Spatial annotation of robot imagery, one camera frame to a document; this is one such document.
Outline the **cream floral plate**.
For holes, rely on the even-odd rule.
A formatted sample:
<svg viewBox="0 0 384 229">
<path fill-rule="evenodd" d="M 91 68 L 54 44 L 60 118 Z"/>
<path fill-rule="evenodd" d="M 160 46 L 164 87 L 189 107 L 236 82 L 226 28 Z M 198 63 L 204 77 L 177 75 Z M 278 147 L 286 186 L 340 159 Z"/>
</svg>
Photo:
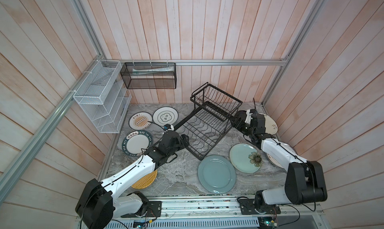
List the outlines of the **cream floral plate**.
<svg viewBox="0 0 384 229">
<path fill-rule="evenodd" d="M 277 123 L 270 116 L 263 113 L 262 115 L 265 117 L 265 133 L 275 135 L 278 132 Z"/>
</svg>

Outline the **black wire dish rack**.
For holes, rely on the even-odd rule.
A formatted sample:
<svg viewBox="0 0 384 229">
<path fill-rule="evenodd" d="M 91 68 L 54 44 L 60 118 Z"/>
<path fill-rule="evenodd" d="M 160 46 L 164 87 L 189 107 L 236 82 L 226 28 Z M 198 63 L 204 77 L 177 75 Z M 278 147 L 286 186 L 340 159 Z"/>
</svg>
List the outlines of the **black wire dish rack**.
<svg viewBox="0 0 384 229">
<path fill-rule="evenodd" d="M 190 100 L 193 111 L 174 128 L 189 137 L 186 149 L 201 161 L 231 130 L 231 118 L 243 102 L 208 82 L 196 89 Z"/>
</svg>

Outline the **large teal green plate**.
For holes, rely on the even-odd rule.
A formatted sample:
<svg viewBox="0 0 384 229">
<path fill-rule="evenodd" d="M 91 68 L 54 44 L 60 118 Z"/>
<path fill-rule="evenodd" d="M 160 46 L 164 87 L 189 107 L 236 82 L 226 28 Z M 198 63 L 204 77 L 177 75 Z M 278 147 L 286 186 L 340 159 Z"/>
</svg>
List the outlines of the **large teal green plate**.
<svg viewBox="0 0 384 229">
<path fill-rule="evenodd" d="M 198 167 L 198 178 L 202 186 L 213 194 L 226 194 L 236 183 L 235 168 L 222 156 L 204 158 Z"/>
</svg>

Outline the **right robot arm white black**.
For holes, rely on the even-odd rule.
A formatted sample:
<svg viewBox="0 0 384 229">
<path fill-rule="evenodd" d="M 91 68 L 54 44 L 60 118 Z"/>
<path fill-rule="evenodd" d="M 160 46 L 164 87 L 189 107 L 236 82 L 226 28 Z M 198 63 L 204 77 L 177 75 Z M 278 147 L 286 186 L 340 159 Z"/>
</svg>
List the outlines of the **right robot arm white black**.
<svg viewBox="0 0 384 229">
<path fill-rule="evenodd" d="M 256 109 L 240 110 L 231 118 L 232 127 L 250 142 L 271 156 L 287 172 L 283 187 L 258 191 L 257 204 L 301 205 L 324 202 L 328 198 L 322 165 L 308 161 L 295 153 L 293 148 L 275 138 L 276 122 Z"/>
</svg>

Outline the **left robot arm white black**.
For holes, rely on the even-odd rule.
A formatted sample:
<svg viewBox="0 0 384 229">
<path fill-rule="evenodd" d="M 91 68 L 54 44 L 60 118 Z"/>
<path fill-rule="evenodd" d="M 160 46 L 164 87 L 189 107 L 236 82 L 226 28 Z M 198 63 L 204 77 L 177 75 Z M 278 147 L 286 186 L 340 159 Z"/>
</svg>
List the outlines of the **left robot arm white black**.
<svg viewBox="0 0 384 229">
<path fill-rule="evenodd" d="M 80 225 L 103 229 L 121 216 L 145 217 L 149 200 L 140 192 L 125 197 L 122 194 L 141 178 L 170 163 L 170 157 L 176 159 L 176 153 L 189 146 L 187 135 L 167 130 L 159 142 L 144 150 L 143 155 L 125 169 L 102 181 L 90 180 L 75 208 L 81 219 Z"/>
</svg>

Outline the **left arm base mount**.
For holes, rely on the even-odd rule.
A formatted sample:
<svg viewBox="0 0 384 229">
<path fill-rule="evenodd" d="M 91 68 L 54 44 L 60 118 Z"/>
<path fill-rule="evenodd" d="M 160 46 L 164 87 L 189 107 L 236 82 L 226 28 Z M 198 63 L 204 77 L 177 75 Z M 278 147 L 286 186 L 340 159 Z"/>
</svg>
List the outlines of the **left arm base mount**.
<svg viewBox="0 0 384 229">
<path fill-rule="evenodd" d="M 145 202 L 139 211 L 135 214 L 125 214 L 121 218 L 145 218 L 152 217 L 158 218 L 161 216 L 162 202 L 161 201 L 148 201 Z"/>
</svg>

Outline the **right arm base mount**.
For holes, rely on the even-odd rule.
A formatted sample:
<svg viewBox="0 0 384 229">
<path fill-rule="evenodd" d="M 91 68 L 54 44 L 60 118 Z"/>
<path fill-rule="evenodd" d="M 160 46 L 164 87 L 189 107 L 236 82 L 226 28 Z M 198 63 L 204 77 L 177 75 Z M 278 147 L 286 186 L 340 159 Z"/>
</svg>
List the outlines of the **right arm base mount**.
<svg viewBox="0 0 384 229">
<path fill-rule="evenodd" d="M 255 199 L 239 197 L 237 198 L 237 202 L 239 203 L 242 215 L 281 214 L 281 209 L 278 205 L 264 204 L 258 197 Z"/>
</svg>

